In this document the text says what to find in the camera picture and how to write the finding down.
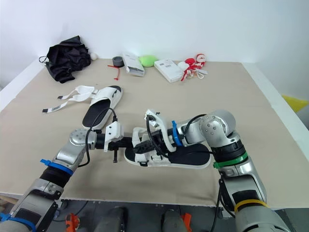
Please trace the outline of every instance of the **beige table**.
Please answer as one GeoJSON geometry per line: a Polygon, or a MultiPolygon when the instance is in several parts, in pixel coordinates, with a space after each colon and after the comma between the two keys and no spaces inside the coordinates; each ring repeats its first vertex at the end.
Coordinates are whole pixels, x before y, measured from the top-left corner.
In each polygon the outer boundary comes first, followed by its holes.
{"type": "MultiPolygon", "coordinates": [[[[267,190],[271,207],[309,207],[309,163],[271,108],[267,99],[240,63],[208,62],[203,80],[194,78],[170,84],[155,69],[145,77],[131,76],[108,68],[110,60],[94,61],[76,79],[55,82],[43,69],[0,115],[0,192],[23,194],[46,168],[40,159],[52,159],[67,142],[69,134],[81,127],[89,102],[71,102],[51,114],[43,108],[59,104],[57,96],[78,85],[103,88],[119,85],[123,98],[116,107],[126,135],[136,126],[144,127],[147,108],[166,119],[182,121],[223,108],[232,112],[237,131],[251,155],[267,190]]],[[[63,198],[214,205],[218,173],[210,165],[202,170],[143,168],[131,165],[119,153],[91,151],[89,165],[79,168],[66,185],[63,198]]]]}

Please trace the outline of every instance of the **white ball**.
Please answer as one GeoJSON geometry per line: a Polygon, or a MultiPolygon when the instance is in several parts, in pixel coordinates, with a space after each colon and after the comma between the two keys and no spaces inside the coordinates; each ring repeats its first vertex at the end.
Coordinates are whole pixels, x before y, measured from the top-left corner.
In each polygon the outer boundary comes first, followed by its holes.
{"type": "Polygon", "coordinates": [[[90,53],[90,58],[92,60],[96,60],[98,58],[98,56],[95,53],[90,53]]]}

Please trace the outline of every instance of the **tape roll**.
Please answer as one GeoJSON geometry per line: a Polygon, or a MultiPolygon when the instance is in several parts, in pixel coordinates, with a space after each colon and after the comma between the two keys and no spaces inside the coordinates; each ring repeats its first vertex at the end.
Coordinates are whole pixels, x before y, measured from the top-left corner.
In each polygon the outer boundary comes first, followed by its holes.
{"type": "Polygon", "coordinates": [[[122,57],[114,57],[112,59],[112,64],[116,67],[119,67],[119,68],[124,67],[124,65],[125,65],[122,57]]]}

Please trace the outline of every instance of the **white box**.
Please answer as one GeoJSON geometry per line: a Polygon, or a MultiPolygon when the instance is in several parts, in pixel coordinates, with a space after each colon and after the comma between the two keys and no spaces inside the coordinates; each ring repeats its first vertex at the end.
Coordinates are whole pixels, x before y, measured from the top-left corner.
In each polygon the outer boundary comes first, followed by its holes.
{"type": "Polygon", "coordinates": [[[154,63],[159,72],[171,83],[183,77],[183,71],[171,59],[162,59],[154,63]]]}
{"type": "Polygon", "coordinates": [[[136,76],[144,76],[145,69],[143,68],[142,64],[140,63],[139,58],[129,52],[122,53],[122,59],[124,60],[126,72],[136,76]]]}

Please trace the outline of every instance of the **green sponge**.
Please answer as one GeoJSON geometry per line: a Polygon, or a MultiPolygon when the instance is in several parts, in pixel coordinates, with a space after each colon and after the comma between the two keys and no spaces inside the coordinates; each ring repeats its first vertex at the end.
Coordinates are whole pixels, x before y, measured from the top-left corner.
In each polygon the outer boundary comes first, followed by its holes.
{"type": "Polygon", "coordinates": [[[152,56],[152,55],[142,56],[142,57],[139,57],[139,59],[140,59],[142,66],[144,67],[154,66],[155,61],[158,60],[157,57],[152,56]]]}

